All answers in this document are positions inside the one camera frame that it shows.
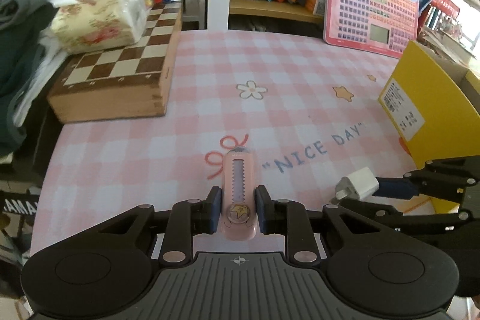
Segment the white charger plug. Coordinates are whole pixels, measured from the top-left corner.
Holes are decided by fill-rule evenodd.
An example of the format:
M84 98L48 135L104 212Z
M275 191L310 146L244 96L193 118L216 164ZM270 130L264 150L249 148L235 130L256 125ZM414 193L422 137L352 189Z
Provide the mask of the white charger plug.
M343 176L335 186L335 198L339 201L350 198L362 201L379 189L377 177L368 167Z

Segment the pink utility knife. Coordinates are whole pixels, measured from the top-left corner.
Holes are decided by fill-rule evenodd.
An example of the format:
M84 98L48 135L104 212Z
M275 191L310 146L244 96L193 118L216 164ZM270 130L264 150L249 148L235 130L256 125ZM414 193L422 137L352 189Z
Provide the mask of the pink utility knife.
M238 146L225 154L220 227L229 241L249 241L257 232L256 172L253 154Z

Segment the yellow cardboard box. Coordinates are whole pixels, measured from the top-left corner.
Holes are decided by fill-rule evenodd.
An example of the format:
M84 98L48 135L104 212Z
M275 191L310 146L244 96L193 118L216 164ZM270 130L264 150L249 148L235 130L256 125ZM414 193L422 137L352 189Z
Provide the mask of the yellow cardboard box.
M459 86L467 72L411 40L380 92L377 100L416 167L479 154L479 112Z

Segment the pink plaid tablecloth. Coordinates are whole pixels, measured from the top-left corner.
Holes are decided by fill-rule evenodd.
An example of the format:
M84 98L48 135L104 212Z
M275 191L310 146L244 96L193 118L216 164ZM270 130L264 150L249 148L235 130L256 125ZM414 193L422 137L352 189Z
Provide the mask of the pink plaid tablecloth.
M41 189L39 251L139 204L167 210L221 183L244 146L275 199L319 210L363 167L414 167L378 103L394 58L266 32L183 32L166 115L68 124Z

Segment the wooden chess board box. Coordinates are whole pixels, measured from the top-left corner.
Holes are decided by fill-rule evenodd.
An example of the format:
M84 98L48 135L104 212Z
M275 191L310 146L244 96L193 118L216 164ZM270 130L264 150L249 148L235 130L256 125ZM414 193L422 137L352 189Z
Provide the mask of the wooden chess board box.
M182 4L153 7L138 43L73 55L49 91L62 124L164 116L182 29Z

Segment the pink toy keyboard tablet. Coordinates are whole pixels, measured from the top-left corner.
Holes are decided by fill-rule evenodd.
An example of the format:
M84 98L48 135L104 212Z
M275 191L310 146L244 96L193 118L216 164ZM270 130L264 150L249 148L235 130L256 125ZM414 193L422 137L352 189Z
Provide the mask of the pink toy keyboard tablet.
M418 17L419 0L325 0L324 41L400 58Z

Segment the floral tissue pack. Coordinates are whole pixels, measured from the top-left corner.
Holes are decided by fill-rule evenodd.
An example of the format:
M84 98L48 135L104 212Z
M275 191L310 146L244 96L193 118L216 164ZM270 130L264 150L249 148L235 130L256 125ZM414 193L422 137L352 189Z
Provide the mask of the floral tissue pack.
M129 46L143 36L146 0L50 0L50 31L70 54Z

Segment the dark green clothes pile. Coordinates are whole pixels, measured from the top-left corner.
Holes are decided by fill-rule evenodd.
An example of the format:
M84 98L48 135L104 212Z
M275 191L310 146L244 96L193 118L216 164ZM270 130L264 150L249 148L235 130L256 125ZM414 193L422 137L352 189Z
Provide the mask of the dark green clothes pile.
M1 156L16 151L26 132L14 124L16 107L46 52L40 33L57 10L48 0L1 0Z

